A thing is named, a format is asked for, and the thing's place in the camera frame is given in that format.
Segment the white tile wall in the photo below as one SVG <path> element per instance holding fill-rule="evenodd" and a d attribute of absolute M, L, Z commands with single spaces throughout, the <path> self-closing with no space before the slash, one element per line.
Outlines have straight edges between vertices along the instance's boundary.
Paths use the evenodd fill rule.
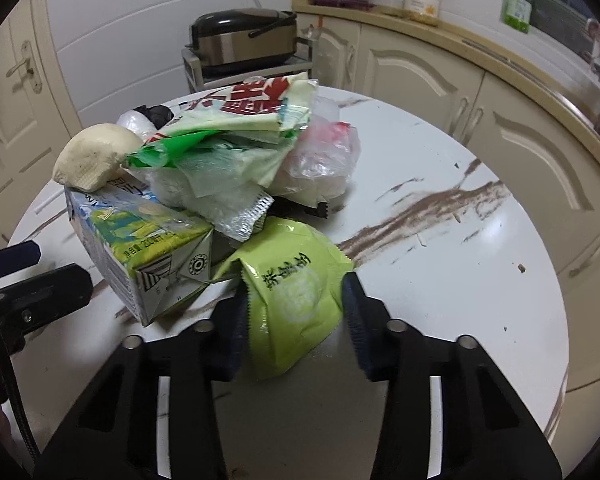
<path fill-rule="evenodd" d="M 291 0 L 260 0 L 288 9 Z M 82 124 L 187 93 L 180 49 L 189 25 L 252 0 L 47 0 L 58 60 Z"/>
<path fill-rule="evenodd" d="M 260 0 L 288 9 L 290 0 Z M 372 0 L 401 6 L 402 0 Z M 588 66 L 547 35 L 522 34 L 500 22 L 502 0 L 441 0 L 442 19 L 525 57 L 597 110 L 599 86 Z M 213 10 L 253 6 L 251 0 L 47 0 L 58 59 L 84 124 L 115 121 L 141 104 L 187 91 L 179 73 L 189 25 Z"/>

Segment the steamed bun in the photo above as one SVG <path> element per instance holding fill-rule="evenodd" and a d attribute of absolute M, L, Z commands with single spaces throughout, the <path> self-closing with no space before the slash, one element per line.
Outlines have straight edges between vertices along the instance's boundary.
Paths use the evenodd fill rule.
<path fill-rule="evenodd" d="M 112 179 L 128 153 L 142 140 L 116 124 L 96 124 L 71 139 L 54 166 L 53 180 L 81 191 L 96 191 Z"/>

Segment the jar label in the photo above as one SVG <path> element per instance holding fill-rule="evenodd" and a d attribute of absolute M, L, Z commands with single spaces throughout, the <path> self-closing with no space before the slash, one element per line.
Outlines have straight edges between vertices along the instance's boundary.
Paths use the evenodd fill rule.
<path fill-rule="evenodd" d="M 529 23 L 531 19 L 531 4 L 526 0 L 509 0 L 507 14 L 523 23 Z"/>
<path fill-rule="evenodd" d="M 404 8 L 418 14 L 437 18 L 440 2 L 438 0 L 404 0 Z"/>

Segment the white marble table top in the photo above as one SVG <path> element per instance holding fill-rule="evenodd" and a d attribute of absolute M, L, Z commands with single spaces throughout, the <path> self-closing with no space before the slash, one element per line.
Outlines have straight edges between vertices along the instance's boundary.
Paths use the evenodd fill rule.
<path fill-rule="evenodd" d="M 351 92 L 320 88 L 320 94 L 338 101 L 341 120 L 358 129 L 362 155 L 350 189 L 331 204 L 331 217 L 308 221 L 356 261 L 366 292 L 382 299 L 393 317 L 439 338 L 474 335 L 550 436 L 568 366 L 567 323 L 554 269 L 525 211 L 484 164 L 436 127 Z M 177 108 L 187 98 L 167 104 Z M 35 240 L 40 263 L 0 280 L 2 287 L 75 262 L 95 285 L 89 306 L 30 335 L 13 357 L 41 446 L 126 335 L 175 335 L 208 317 L 226 293 L 226 285 L 213 285 L 181 317 L 142 328 L 74 235 L 64 196 L 49 200 L 58 189 L 45 186 L 11 239 Z M 386 385 L 365 380 L 342 325 L 284 376 L 258 382 L 246 365 L 233 383 L 214 389 L 230 474 L 369 477 Z M 432 397 L 433 474 L 442 436 L 439 391 Z M 161 415 L 164 473 L 167 418 Z"/>

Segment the cabinet door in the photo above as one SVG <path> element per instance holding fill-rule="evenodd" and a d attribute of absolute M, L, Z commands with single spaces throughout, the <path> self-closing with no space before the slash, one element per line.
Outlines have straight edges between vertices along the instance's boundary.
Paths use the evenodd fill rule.
<path fill-rule="evenodd" d="M 423 41 L 362 26 L 354 90 L 453 135 L 466 124 L 484 70 Z"/>
<path fill-rule="evenodd" d="M 600 234 L 600 167 L 558 121 L 487 74 L 460 142 L 506 184 L 556 272 Z"/>
<path fill-rule="evenodd" d="M 600 378 L 600 236 L 558 274 L 569 324 L 572 390 Z"/>
<path fill-rule="evenodd" d="M 307 16 L 298 16 L 298 27 L 304 30 L 311 24 L 320 33 L 313 76 L 322 86 L 353 90 L 360 24 L 327 16 Z"/>

